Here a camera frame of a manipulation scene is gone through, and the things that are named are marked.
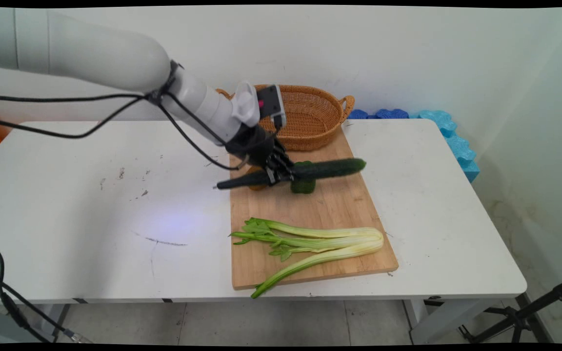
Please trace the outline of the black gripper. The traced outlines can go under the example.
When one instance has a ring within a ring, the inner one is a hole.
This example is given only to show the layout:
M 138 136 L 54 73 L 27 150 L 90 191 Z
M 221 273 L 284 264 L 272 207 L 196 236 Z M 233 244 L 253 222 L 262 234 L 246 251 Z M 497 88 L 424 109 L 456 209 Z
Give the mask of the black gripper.
M 241 124 L 237 134 L 226 143 L 228 153 L 247 159 L 251 166 L 264 167 L 267 173 L 268 186 L 274 186 L 281 181 L 294 181 L 294 163 L 290 160 L 275 133 L 270 133 L 258 124 L 248 127 Z

